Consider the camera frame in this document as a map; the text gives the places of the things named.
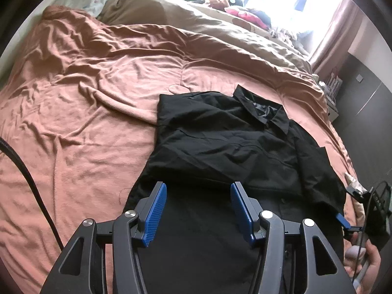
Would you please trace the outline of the light green pillow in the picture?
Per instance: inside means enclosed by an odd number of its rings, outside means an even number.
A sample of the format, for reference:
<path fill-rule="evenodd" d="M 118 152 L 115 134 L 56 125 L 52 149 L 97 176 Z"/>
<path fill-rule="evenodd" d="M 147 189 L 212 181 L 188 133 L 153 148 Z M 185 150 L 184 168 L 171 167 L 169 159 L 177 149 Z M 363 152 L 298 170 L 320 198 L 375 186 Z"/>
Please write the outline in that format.
<path fill-rule="evenodd" d="M 56 0 L 53 4 L 79 9 L 97 18 L 108 0 Z"/>

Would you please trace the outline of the beige blanket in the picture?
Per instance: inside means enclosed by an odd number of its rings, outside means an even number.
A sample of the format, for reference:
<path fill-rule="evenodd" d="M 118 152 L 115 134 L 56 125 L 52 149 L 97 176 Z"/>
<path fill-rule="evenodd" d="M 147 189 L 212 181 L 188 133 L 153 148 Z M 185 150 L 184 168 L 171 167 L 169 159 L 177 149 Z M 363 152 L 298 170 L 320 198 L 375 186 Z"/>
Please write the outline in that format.
<path fill-rule="evenodd" d="M 309 62 L 293 47 L 243 19 L 196 3 L 176 0 L 108 0 L 98 15 L 108 25 L 169 25 L 209 35 L 270 63 L 312 73 Z"/>

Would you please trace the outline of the items on nightstand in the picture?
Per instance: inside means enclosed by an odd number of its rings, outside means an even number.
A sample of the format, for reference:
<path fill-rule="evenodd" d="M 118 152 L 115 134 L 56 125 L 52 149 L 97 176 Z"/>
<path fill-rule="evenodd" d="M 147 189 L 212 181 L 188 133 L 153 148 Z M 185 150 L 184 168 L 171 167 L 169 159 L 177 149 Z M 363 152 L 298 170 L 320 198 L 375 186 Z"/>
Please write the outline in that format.
<path fill-rule="evenodd" d="M 338 76 L 338 69 L 334 68 L 329 77 L 323 81 L 319 80 L 318 85 L 322 89 L 328 106 L 328 118 L 331 122 L 339 116 L 336 106 L 336 98 L 342 86 L 342 79 Z"/>

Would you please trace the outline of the salmon pink duvet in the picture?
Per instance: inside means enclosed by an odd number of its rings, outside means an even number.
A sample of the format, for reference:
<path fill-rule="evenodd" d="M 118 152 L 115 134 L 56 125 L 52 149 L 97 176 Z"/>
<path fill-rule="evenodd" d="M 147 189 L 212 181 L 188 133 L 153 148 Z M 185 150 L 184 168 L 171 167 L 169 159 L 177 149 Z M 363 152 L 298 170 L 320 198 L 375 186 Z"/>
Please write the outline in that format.
<path fill-rule="evenodd" d="M 156 140 L 160 94 L 244 86 L 282 104 L 354 170 L 306 72 L 276 66 L 209 35 L 158 24 L 105 24 L 52 6 L 24 40 L 1 91 L 1 136 L 30 170 L 62 241 L 84 218 L 122 211 Z"/>

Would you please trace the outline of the black button-up shirt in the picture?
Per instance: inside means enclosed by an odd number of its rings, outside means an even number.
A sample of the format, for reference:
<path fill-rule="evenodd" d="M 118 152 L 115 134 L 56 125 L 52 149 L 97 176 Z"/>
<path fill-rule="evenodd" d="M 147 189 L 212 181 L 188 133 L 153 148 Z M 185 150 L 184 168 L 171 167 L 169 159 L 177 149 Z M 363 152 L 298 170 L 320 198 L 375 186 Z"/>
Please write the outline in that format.
<path fill-rule="evenodd" d="M 246 293 L 257 250 L 243 239 L 231 185 L 284 220 L 313 219 L 343 257 L 345 188 L 326 150 L 284 108 L 238 86 L 233 95 L 160 95 L 156 144 L 125 209 L 157 182 L 167 202 L 140 252 L 149 293 Z"/>

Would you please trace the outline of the pink right curtain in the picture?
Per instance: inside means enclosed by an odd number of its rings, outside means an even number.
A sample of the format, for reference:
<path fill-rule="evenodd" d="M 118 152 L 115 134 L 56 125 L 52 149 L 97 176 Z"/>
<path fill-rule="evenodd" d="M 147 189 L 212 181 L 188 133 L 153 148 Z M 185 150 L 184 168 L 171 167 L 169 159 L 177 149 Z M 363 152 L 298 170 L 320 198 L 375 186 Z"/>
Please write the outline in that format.
<path fill-rule="evenodd" d="M 338 72 L 361 26 L 364 13 L 352 0 L 342 0 L 333 14 L 325 37 L 310 59 L 313 73 L 326 80 Z"/>

